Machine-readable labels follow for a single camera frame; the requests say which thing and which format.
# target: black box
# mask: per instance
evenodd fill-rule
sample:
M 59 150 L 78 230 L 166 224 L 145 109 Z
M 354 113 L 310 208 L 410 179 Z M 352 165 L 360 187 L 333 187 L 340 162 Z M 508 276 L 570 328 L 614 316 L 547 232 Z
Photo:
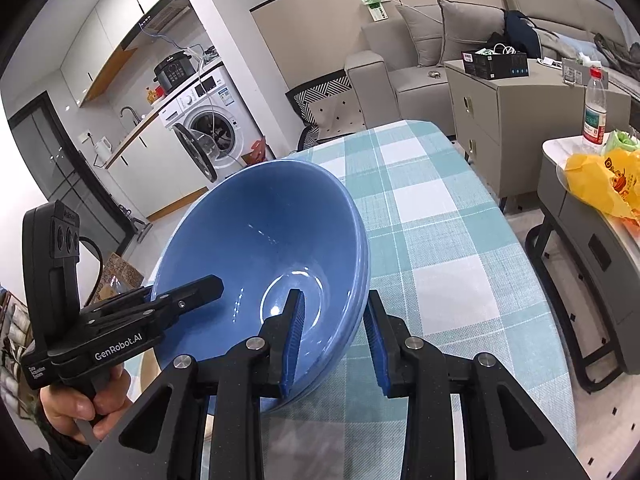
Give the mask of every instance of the black box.
M 463 52 L 462 59 L 465 63 L 465 72 L 482 79 L 506 79 L 509 77 L 529 76 L 527 54 L 516 52 L 515 54 L 476 54 Z

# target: glass door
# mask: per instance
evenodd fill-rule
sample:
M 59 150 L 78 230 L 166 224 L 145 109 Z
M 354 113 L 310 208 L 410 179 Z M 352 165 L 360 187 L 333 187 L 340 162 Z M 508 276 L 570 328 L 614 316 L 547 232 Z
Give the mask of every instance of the glass door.
M 135 230 L 72 144 L 49 95 L 27 104 L 9 119 L 9 127 L 46 199 L 62 200 L 80 215 L 80 234 L 100 247 L 105 260 L 110 253 L 122 255 Z

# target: black and white pattern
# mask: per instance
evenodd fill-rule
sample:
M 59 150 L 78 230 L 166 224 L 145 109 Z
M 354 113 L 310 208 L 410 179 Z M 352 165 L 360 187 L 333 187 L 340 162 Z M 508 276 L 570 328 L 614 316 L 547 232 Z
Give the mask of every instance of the black and white pattern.
M 309 105 L 321 99 L 348 92 L 351 88 L 351 81 L 349 81 L 345 71 L 338 70 L 337 72 L 313 79 L 313 81 L 304 83 L 287 92 L 287 98 L 293 106 L 293 109 L 304 121 L 305 126 L 307 126 L 303 130 L 300 142 L 298 143 L 299 151 L 306 150 L 318 144 L 320 129 Z

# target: black metal table leg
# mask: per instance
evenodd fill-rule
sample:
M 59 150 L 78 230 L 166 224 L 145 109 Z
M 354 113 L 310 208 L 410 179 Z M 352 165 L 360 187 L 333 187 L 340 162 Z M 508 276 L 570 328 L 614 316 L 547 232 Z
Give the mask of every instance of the black metal table leg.
M 551 231 L 554 231 L 556 228 L 549 219 L 548 214 L 545 214 L 545 219 L 542 224 L 535 226 L 529 233 L 527 234 L 527 238 L 525 241 L 525 251 L 531 264 L 533 265 L 538 278 L 542 284 L 542 287 L 545 290 L 546 296 L 549 299 L 549 303 L 551 307 L 556 313 L 556 317 L 558 318 L 558 323 L 560 324 L 560 329 L 562 330 L 562 334 L 564 335 L 564 340 L 566 341 L 566 346 L 569 351 L 569 356 L 571 357 L 571 361 L 574 365 L 575 377 L 578 380 L 578 384 L 582 387 L 583 390 L 589 393 L 598 392 L 609 386 L 617 377 L 620 376 L 622 370 L 620 366 L 616 367 L 609 375 L 607 375 L 601 381 L 592 381 L 587 374 L 587 366 L 594 364 L 594 362 L 599 361 L 604 356 L 610 354 L 615 350 L 614 346 L 609 342 L 598 348 L 595 352 L 583 357 L 582 351 L 580 350 L 580 345 L 578 344 L 578 338 L 575 335 L 574 326 L 572 325 L 572 321 L 569 318 L 569 314 L 564 306 L 564 301 L 562 301 L 562 297 L 558 292 L 558 288 L 556 284 L 553 282 L 551 275 L 548 270 L 546 270 L 546 265 L 542 259 L 542 255 L 545 251 L 546 244 L 548 243 L 549 236 Z M 594 298 L 597 301 L 601 301 L 600 295 L 595 289 L 591 279 L 586 272 L 586 269 L 581 269 L 584 276 L 587 277 L 588 285 L 591 293 L 594 295 Z

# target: silver bolt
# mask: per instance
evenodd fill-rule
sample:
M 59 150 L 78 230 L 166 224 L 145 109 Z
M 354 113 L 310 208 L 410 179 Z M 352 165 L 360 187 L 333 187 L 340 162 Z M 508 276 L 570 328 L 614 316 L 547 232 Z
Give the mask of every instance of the silver bolt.
M 411 336 L 404 340 L 404 345 L 411 350 L 419 350 L 424 346 L 424 341 L 419 337 Z
M 246 340 L 246 347 L 249 350 L 259 350 L 264 346 L 264 339 L 261 337 L 252 337 Z
M 497 363 L 496 358 L 487 353 L 487 352 L 483 352 L 481 354 L 478 354 L 478 362 L 482 365 L 482 366 L 486 366 L 487 368 L 491 368 L 492 366 L 494 366 Z
M 178 355 L 178 357 L 174 359 L 175 368 L 188 368 L 189 366 L 191 366 L 191 356 Z

